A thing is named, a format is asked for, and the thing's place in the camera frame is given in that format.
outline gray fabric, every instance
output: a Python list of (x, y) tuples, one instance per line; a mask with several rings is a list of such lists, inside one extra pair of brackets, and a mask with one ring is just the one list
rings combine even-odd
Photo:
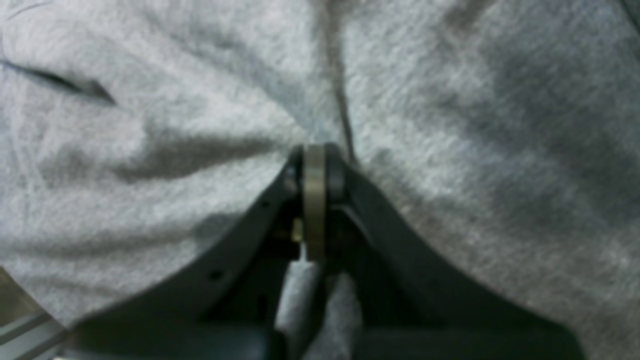
[[(633, 1), (0, 4), (0, 265), (62, 322), (177, 271), (195, 224), (223, 233), (294, 144), (334, 141), (460, 269), (591, 359), (640, 358)], [(351, 287), (308, 359), (348, 356)]]

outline small hole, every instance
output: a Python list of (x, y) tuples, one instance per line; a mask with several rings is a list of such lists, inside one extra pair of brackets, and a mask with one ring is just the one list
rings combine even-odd
[(214, 270), (213, 272), (211, 272), (211, 274), (209, 274), (209, 280), (218, 281), (222, 279), (224, 275), (225, 273), (222, 270)]

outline black plastic part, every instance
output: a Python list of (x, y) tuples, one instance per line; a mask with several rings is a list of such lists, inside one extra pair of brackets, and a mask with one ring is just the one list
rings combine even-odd
[[(326, 275), (348, 271), (364, 329), (354, 357), (583, 359), (558, 324), (496, 296), (448, 264), (382, 193), (327, 145)], [(79, 360), (287, 359), (273, 322), (301, 214), (301, 149), (247, 214), (202, 257), (124, 304), (80, 323)], [(210, 237), (208, 222), (196, 232)]]

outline metal ring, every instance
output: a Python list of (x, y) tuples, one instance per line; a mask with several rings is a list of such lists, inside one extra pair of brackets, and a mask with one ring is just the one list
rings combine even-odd
[(326, 216), (326, 153), (323, 145), (309, 145), (305, 148), (302, 176), (307, 259), (322, 261)]

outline gray cloth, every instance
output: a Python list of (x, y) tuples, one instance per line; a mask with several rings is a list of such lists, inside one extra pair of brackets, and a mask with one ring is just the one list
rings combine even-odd
[[(180, 269), (195, 224), (223, 234), (294, 144), (333, 141), (457, 267), (591, 359), (640, 358), (632, 0), (0, 4), (0, 265), (62, 322)], [(358, 329), (329, 285), (309, 359)]]

